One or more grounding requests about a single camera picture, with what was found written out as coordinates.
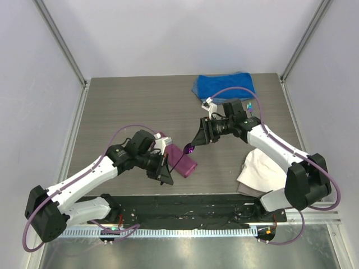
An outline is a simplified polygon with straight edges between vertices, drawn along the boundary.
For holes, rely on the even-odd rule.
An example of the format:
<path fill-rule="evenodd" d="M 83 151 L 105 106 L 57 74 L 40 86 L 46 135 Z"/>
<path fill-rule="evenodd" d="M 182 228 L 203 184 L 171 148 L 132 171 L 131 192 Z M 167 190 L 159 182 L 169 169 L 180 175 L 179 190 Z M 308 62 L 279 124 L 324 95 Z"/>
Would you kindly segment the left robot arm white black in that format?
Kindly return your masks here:
<path fill-rule="evenodd" d="M 29 193 L 25 217 L 42 242 L 59 237 L 67 228 L 92 220 L 112 224 L 121 214 L 121 206 L 110 194 L 81 202 L 91 190 L 133 168 L 148 178 L 173 185 L 166 148 L 172 139 L 160 133 L 137 131 L 121 144 L 109 146 L 92 164 L 72 177 L 47 189 L 36 186 Z"/>

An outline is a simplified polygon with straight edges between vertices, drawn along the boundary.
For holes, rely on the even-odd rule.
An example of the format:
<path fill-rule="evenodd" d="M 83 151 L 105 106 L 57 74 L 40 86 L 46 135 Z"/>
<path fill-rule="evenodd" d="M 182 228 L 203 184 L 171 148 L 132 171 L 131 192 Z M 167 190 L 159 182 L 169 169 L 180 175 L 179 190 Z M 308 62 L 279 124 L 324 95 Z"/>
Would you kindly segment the iridescent fork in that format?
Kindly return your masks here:
<path fill-rule="evenodd" d="M 254 116 L 254 114 L 253 114 L 253 107 L 252 107 L 252 104 L 251 104 L 251 102 L 248 102 L 247 103 L 247 111 L 249 112 L 249 114 L 250 114 L 250 116 Z"/>

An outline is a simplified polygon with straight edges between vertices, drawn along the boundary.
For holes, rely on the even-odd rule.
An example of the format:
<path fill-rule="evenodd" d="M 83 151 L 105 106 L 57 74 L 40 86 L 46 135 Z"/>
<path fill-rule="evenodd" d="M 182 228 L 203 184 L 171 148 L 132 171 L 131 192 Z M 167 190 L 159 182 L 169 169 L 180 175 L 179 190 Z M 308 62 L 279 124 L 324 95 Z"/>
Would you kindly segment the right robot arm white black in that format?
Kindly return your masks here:
<path fill-rule="evenodd" d="M 207 99 L 202 107 L 209 112 L 200 118 L 199 130 L 191 146 L 216 143 L 221 136 L 234 135 L 261 150 L 286 173 L 283 188 L 269 191 L 255 199 L 253 213 L 259 221 L 272 217 L 274 211 L 293 207 L 299 211 L 332 192 L 326 176 L 326 162 L 320 154 L 308 155 L 271 132 L 257 117 L 248 117 L 239 99 L 223 105 L 225 116 L 216 119 L 217 106 Z"/>

